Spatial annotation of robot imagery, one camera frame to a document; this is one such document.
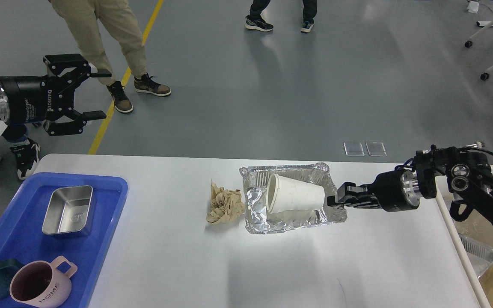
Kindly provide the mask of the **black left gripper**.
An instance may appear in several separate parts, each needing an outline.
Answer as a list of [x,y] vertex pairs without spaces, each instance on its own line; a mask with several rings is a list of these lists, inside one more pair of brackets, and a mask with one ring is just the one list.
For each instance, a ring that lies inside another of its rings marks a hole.
[[80,54],[45,55],[47,76],[0,76],[0,120],[6,125],[46,120],[49,136],[82,134],[88,121],[105,119],[101,111],[74,110],[75,89],[86,79],[111,77]]

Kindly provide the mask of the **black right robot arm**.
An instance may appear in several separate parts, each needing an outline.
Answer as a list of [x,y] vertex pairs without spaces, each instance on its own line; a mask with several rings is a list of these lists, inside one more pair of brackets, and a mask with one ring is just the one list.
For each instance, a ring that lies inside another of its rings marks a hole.
[[422,198],[436,197],[436,177],[444,176],[454,195],[450,216],[463,222],[475,210],[493,226],[493,174],[487,159],[492,152],[483,146],[481,142],[462,148],[432,145],[395,169],[378,174],[371,184],[343,183],[327,197],[327,205],[386,212],[417,209]]

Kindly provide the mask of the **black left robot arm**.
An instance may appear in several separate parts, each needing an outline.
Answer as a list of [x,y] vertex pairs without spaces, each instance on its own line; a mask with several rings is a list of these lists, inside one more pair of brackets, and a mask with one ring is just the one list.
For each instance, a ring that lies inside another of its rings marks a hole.
[[81,134],[88,121],[106,118],[103,111],[79,113],[74,92],[90,77],[110,77],[80,54],[45,55],[45,76],[0,76],[0,120],[6,125],[42,121],[50,136]]

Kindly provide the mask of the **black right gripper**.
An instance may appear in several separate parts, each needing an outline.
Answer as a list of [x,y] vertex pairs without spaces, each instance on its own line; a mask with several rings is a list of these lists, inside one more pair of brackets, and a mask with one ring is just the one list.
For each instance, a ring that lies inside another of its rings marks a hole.
[[351,182],[343,183],[336,195],[327,197],[327,205],[400,212],[417,209],[421,196],[418,180],[413,172],[397,169],[378,174],[372,184],[357,186]]

